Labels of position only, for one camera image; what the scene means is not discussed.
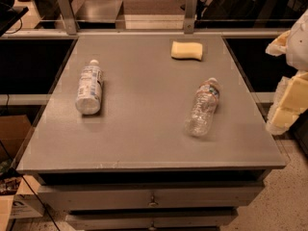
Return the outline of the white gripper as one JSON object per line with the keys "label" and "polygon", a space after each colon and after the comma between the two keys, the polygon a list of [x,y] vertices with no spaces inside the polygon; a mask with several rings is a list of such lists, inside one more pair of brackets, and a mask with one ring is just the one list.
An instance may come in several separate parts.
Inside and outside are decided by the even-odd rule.
{"label": "white gripper", "polygon": [[282,33],[267,46],[266,53],[286,53],[287,64],[302,70],[292,78],[281,78],[269,108],[266,129],[272,135],[282,135],[308,109],[308,10],[291,31]]}

